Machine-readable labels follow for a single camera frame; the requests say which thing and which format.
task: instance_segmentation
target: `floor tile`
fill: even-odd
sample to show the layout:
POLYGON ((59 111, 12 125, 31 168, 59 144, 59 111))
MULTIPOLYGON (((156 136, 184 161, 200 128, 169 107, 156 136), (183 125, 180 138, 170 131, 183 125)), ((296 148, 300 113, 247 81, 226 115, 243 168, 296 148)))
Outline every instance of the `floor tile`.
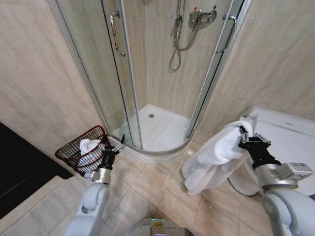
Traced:
POLYGON ((11 228, 1 236, 44 236, 36 223, 36 219, 30 213, 24 215, 11 228))
POLYGON ((202 196, 236 219, 239 218, 240 194, 233 189, 227 180, 216 188, 203 190, 202 196))
POLYGON ((193 229, 203 236, 237 236, 238 219, 202 198, 193 229))
POLYGON ((100 236, 116 236, 115 233, 111 230, 111 228, 105 223, 100 230, 100 236))
POLYGON ((240 222, 239 226, 239 236, 263 236, 261 233, 257 232, 256 230, 252 229, 248 225, 240 222))
POLYGON ((135 158, 125 154, 118 162, 114 163, 112 172, 131 186, 145 166, 146 163, 137 161, 135 158))
POLYGON ((174 160, 167 161, 164 163, 153 163, 152 165, 160 169, 161 171, 167 173, 168 175, 172 176, 178 166, 178 163, 181 160, 181 156, 175 158, 174 160))
POLYGON ((75 217, 76 213, 78 212, 79 206, 81 202, 79 202, 71 212, 57 225, 49 234, 49 236, 61 236, 64 235, 65 230, 67 229, 68 225, 70 224, 71 220, 75 217))
POLYGON ((186 191, 184 185, 172 178, 157 208, 175 224, 192 228, 197 215, 200 196, 190 196, 186 191))
POLYGON ((269 217, 260 203, 261 197, 242 196, 240 204, 240 221, 264 236, 272 235, 269 217))
POLYGON ((67 181, 30 211, 38 228, 48 235, 80 201, 80 193, 67 181))
POLYGON ((187 160, 188 160, 188 158, 186 156, 182 156, 181 161, 179 162, 179 164, 175 170, 175 173, 173 175, 173 178, 182 184, 184 184, 184 181, 185 181, 185 178, 184 178, 183 173, 182 173, 182 167, 187 162, 187 160))
POLYGON ((208 141, 213 135, 205 133, 201 130, 196 130, 187 149, 184 152, 184 156, 190 158, 195 152, 197 152, 206 141, 208 141))
POLYGON ((106 224, 121 236, 137 221, 153 216, 156 208, 132 188, 110 215, 106 224))
POLYGON ((104 212, 102 215, 102 219, 106 221, 110 214, 113 212, 115 207, 118 205, 120 200, 129 190, 129 186, 123 182, 120 178, 117 177, 114 173, 111 173, 111 183, 109 186, 110 189, 110 197, 108 202, 105 205, 104 212))
POLYGON ((79 173, 75 174, 67 181, 81 194, 84 193, 84 191, 93 184, 92 181, 80 176, 79 173))
POLYGON ((170 218, 168 218, 166 215, 164 215, 159 209, 156 209, 156 211, 153 214, 153 218, 156 219, 162 219, 173 222, 170 218))
POLYGON ((157 207, 171 178, 158 168, 147 165, 132 185, 132 188, 157 207))

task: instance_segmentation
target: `shower faucet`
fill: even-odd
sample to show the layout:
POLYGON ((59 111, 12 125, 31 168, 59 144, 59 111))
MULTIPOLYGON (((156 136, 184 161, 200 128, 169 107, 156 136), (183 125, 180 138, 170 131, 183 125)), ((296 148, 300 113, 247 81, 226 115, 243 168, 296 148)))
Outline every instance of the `shower faucet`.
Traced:
POLYGON ((204 21, 212 23, 216 19, 216 17, 217 11, 214 9, 210 12, 202 12, 201 9, 197 11, 197 9, 195 8, 195 10, 189 15, 189 22, 191 24, 194 24, 192 31, 195 30, 197 24, 204 21))

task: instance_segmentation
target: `red wire basket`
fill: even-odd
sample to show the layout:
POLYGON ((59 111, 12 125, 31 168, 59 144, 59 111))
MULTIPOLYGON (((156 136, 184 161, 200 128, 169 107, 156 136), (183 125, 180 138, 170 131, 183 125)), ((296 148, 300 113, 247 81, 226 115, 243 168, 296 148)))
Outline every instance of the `red wire basket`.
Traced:
POLYGON ((98 144, 88 153, 81 155, 80 142, 82 139, 99 139, 101 140, 100 144, 103 143, 107 147, 110 147, 111 145, 104 128, 98 125, 55 152, 55 156, 58 159, 64 161, 68 166, 72 167, 76 172, 83 176, 86 171, 96 170, 102 160, 103 153, 98 144))

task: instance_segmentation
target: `toilet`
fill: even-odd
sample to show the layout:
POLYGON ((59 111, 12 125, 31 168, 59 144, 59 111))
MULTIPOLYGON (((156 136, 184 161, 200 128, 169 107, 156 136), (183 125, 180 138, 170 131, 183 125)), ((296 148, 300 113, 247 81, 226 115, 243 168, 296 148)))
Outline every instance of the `toilet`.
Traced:
MULTIPOLYGON (((268 151, 281 163, 305 163, 315 171, 314 121, 260 107, 250 107, 240 120, 250 122, 254 133, 271 141, 268 151)), ((252 196, 260 191, 251 158, 228 179, 245 195, 252 196)), ((301 180, 296 190, 308 196, 315 194, 315 175, 301 180)))

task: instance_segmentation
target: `chrome handle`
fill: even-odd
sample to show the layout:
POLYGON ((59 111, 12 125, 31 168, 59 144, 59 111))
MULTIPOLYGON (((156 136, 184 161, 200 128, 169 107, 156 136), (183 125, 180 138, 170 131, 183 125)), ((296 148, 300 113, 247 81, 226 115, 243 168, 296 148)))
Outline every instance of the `chrome handle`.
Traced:
POLYGON ((232 20, 233 21, 233 27, 232 27, 232 30, 231 30, 229 36, 228 36, 228 39, 227 39, 227 41, 225 43, 224 48, 221 49, 221 50, 217 50, 217 53, 223 53, 228 48, 228 46, 230 45, 232 36, 234 35, 235 29, 237 27, 237 16, 230 16, 228 18, 228 20, 232 20))
POLYGON ((118 49, 118 42, 117 42, 117 36, 116 36, 116 31, 115 31, 115 25, 114 25, 114 17, 120 18, 119 11, 113 11, 112 14, 110 14, 110 24, 112 26, 112 32, 113 32, 113 36, 114 36, 116 51, 118 52, 118 54, 120 56, 124 57, 124 56, 126 56, 126 52, 121 52, 118 49))

